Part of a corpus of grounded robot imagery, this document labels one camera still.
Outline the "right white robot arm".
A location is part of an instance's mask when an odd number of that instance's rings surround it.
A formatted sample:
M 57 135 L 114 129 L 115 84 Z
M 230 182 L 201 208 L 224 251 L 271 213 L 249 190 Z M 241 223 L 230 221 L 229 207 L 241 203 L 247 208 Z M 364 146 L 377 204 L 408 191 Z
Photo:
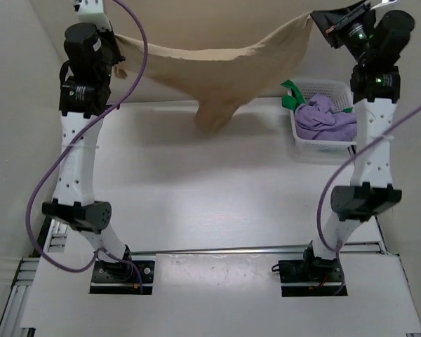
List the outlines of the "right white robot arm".
M 318 223 L 318 238 L 303 253 L 307 268 L 338 267 L 342 246 L 361 224 L 402 198 L 390 169 L 391 127 L 400 98 L 401 77 L 396 62 L 410 41 L 413 17 L 397 10 L 397 1 L 359 1 L 335 10 L 313 11 L 312 20 L 334 48 L 346 47 L 356 64 L 349 86 L 356 114 L 356 154 L 348 185 L 328 187 L 331 215 Z

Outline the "beige t shirt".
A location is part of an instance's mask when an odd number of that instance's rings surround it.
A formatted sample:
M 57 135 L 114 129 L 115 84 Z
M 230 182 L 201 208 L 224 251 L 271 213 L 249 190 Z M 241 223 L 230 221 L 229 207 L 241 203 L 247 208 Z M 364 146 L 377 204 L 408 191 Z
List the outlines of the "beige t shirt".
M 144 75 L 196 100 L 194 125 L 202 133 L 214 134 L 241 106 L 292 76 L 307 51 L 312 25 L 305 13 L 253 45 L 196 51 L 144 44 L 118 34 L 125 60 L 114 66 L 114 74 L 124 79 L 146 58 Z

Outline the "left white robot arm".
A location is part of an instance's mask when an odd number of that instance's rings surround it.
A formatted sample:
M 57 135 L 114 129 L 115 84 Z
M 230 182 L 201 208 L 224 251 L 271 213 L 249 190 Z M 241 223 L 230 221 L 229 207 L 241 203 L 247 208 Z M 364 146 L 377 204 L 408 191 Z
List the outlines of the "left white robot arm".
M 95 151 L 110 96 L 110 76 L 116 62 L 114 49 L 92 23 L 78 23 L 65 31 L 68 56 L 60 70 L 62 148 L 58 182 L 42 211 L 70 226 L 98 251 L 106 267 L 123 268 L 128 248 L 117 237 L 110 220 L 112 207 L 98 201 L 93 191 Z

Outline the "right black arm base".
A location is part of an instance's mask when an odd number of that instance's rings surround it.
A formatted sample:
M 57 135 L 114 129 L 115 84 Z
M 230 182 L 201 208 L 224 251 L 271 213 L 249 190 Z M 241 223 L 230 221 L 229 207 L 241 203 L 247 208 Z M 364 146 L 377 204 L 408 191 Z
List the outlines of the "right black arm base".
M 271 271 L 279 275 L 282 297 L 348 296 L 336 260 L 325 265 L 306 265 L 303 260 L 279 260 Z

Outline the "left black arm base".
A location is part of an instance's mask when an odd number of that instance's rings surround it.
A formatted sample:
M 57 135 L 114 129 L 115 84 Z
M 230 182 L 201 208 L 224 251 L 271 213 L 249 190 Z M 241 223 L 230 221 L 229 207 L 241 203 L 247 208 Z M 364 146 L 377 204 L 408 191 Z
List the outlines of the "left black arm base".
M 93 267 L 89 294 L 95 295 L 144 295 L 152 294 L 155 260 L 140 260 L 133 256 L 132 262 L 138 273 L 129 265 L 96 260 Z

